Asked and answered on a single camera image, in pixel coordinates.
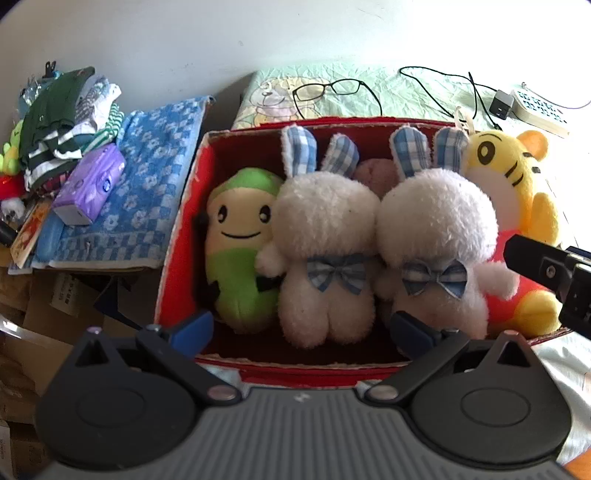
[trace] floral pattern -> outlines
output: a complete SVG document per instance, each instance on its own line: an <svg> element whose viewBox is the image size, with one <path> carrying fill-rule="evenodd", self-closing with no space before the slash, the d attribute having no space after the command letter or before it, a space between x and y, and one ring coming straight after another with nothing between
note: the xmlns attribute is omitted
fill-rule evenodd
<svg viewBox="0 0 591 480"><path fill-rule="evenodd" d="M124 120L116 143L125 170L92 225L64 228L51 266L162 266L210 101L185 100Z"/></svg>

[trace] blue plaid bow tie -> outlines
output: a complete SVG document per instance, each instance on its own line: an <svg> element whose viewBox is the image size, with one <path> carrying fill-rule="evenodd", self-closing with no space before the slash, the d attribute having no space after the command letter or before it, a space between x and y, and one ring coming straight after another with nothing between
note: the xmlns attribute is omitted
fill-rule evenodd
<svg viewBox="0 0 591 480"><path fill-rule="evenodd" d="M308 278L318 290L325 291L336 276L347 290L359 295L365 285L364 260L362 254L310 257L307 263Z"/></svg>
<svg viewBox="0 0 591 480"><path fill-rule="evenodd" d="M461 299L466 290L467 279L466 267L458 260L454 260L443 271L431 270L420 260L408 262L402 266L402 283L411 296L421 294L427 284L436 283L452 297Z"/></svg>

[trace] black cable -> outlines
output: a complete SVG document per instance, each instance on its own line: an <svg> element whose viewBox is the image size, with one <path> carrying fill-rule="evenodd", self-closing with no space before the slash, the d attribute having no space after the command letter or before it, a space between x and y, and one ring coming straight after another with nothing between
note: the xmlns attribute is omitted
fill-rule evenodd
<svg viewBox="0 0 591 480"><path fill-rule="evenodd" d="M443 111L443 113L445 113L447 116L449 116L450 118L454 118L453 117L453 113L449 112L442 104L440 104L437 99L431 95L431 93L429 92L429 90L427 90L427 88L422 84L422 82L416 78L413 75L410 75L408 73L405 73L404 70L405 69L423 69L423 70L429 70L431 72L435 72L438 73L439 75L443 75L446 77L458 77L458 78L463 78L468 80L468 82L470 82L470 84L472 85L472 87L474 88L474 115L472 116L472 118L476 118L476 114L478 113L478 99L480 99L480 103L482 104L482 108L484 109L486 115L488 116L488 119L490 120L491 124L493 125L493 127L497 130L502 130L501 126L498 125L495 121L493 121L493 119L491 118L491 116L488 113L488 110L486 109L486 106L484 104L484 101L482 100L482 97L480 96L480 92L478 92L478 89L476 88L476 85L480 86L480 87L484 87L484 88L488 88L489 90L492 90L494 92L497 91L496 88L490 87L488 85L484 85L483 83L476 83L474 82L474 79L472 77L472 74L470 72L468 72L469 77L466 77L465 75L458 75L458 74L454 74L454 73L444 73L444 72L440 72L439 70L435 70L429 67L423 67L423 66L419 66L419 65L407 65L405 67L401 67L400 69L398 69L398 72L401 75L404 75L405 77L411 78L413 80L415 80L423 90L425 90L425 93L427 95L429 95L429 97L431 98L431 100L433 100L433 102L435 102L437 104L437 106Z"/></svg>
<svg viewBox="0 0 591 480"><path fill-rule="evenodd" d="M566 108L567 110L581 110L581 108L585 108L586 106L591 105L591 100L590 100L581 106L564 106L564 105L560 105L559 103L553 102L552 100L548 100L547 98L542 97L539 93L537 93L537 92L533 91L531 88L529 88L525 82L521 83L521 88L523 88L524 90L529 90L531 93L537 95L542 100L546 100L546 102L551 103L552 105L559 106L560 108Z"/></svg>
<svg viewBox="0 0 591 480"><path fill-rule="evenodd" d="M482 109L484 110L484 113L486 113L486 116L488 117L488 119L489 119L490 123L492 123L492 126L495 128L495 130L501 130L501 131L502 131L503 129L501 128L501 126L500 126L498 123L496 123L496 122L495 122L495 121L494 121L494 120L491 118L491 115L490 115L490 113L488 112L488 109L486 108L486 106L485 106L485 104L484 104L484 101L482 101L482 97L480 96L480 92L477 90L477 88L476 88L476 84L474 83L474 78L472 78L472 74L471 74L470 72L468 72L468 76L470 77L470 81L472 82L472 85L474 85L474 93L475 93L476 95L478 95L478 98L479 98L479 100L480 100L480 104L482 105Z"/></svg>

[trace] plush toy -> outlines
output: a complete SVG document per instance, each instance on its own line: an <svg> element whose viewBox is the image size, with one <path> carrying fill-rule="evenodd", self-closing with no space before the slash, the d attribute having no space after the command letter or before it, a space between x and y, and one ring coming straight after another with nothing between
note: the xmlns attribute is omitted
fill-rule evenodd
<svg viewBox="0 0 591 480"><path fill-rule="evenodd" d="M5 175L16 175L21 170L18 163L18 146L21 142L21 129L22 120L12 130L10 143L4 144L4 156L0 154L0 171Z"/></svg>
<svg viewBox="0 0 591 480"><path fill-rule="evenodd" d="M398 170L388 158L364 160L355 169L353 179L369 187L380 200L400 182Z"/></svg>
<svg viewBox="0 0 591 480"><path fill-rule="evenodd" d="M548 151L546 137L530 130L517 138L497 130L473 134L463 155L463 175L492 201L501 234L494 260L502 260L506 241L514 234L556 246L559 211L550 195L538 191L539 161ZM489 298L490 331L513 329L531 338L560 327L560 303L552 292L524 277L510 301Z"/></svg>
<svg viewBox="0 0 591 480"><path fill-rule="evenodd" d="M327 338L358 342L375 317L379 199L350 179L359 153L347 136L332 137L320 171L308 130L285 127L281 139L288 180L274 205L273 241L257 255L256 269L267 277L287 272L278 314L293 345L313 348Z"/></svg>
<svg viewBox="0 0 591 480"><path fill-rule="evenodd" d="M236 333L257 333L277 313L278 281L255 272L256 253L271 240L271 211L282 180L244 168L207 200L205 269L209 301Z"/></svg>
<svg viewBox="0 0 591 480"><path fill-rule="evenodd" d="M443 128L435 136L431 168L427 137L401 127L390 137L402 183L382 200L376 235L388 268L375 284L395 311L404 310L436 329L456 327L474 339L486 336L483 293L510 298L517 275L486 262L498 227L491 201L457 174L467 135Z"/></svg>
<svg viewBox="0 0 591 480"><path fill-rule="evenodd" d="M21 219L25 215L25 205L21 200L25 192L22 173L0 175L0 210L5 219Z"/></svg>

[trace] folded clothes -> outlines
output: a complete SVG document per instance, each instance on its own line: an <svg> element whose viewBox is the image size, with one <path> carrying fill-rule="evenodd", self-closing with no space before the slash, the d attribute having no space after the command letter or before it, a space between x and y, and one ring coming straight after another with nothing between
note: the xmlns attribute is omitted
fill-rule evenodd
<svg viewBox="0 0 591 480"><path fill-rule="evenodd" d="M22 125L19 148L27 190L35 190L47 179L71 170L76 157L82 156L72 138L65 135L76 125L80 91L94 73L94 67L87 67L60 75L31 105ZM29 157L40 148L37 155Z"/></svg>
<svg viewBox="0 0 591 480"><path fill-rule="evenodd" d="M121 95L121 89L114 83L109 83L105 76L89 76L81 87L74 108L75 125L66 132L58 130L49 132L38 143L37 148L28 154L29 168L25 169L25 186L29 191L37 190L46 182L52 186L59 186L60 182L50 182L54 177L59 178L63 173L74 169L77 161L93 148L112 141L118 132L113 133L112 126L106 129L111 114L111 107L116 98ZM92 145L84 150L80 148L84 142Z"/></svg>
<svg viewBox="0 0 591 480"><path fill-rule="evenodd" d="M121 123L123 123L125 115L119 110L119 105L113 103L111 111L109 113L109 120L107 121L105 128L98 131L95 135L78 135L74 137L74 140L78 142L78 137L84 137L86 142L84 144L79 143L82 155L86 155L89 151L95 150L108 143L111 143L117 137ZM63 187L66 180L70 177L70 172L61 173L52 179L47 180L43 185L37 189L39 195L45 195L47 193L55 192Z"/></svg>
<svg viewBox="0 0 591 480"><path fill-rule="evenodd" d="M105 127L102 130L99 130L93 138L81 148L82 155L86 155L89 151L114 141L115 138L117 138L117 134L119 133L124 118L125 114L119 110L119 105L113 103Z"/></svg>

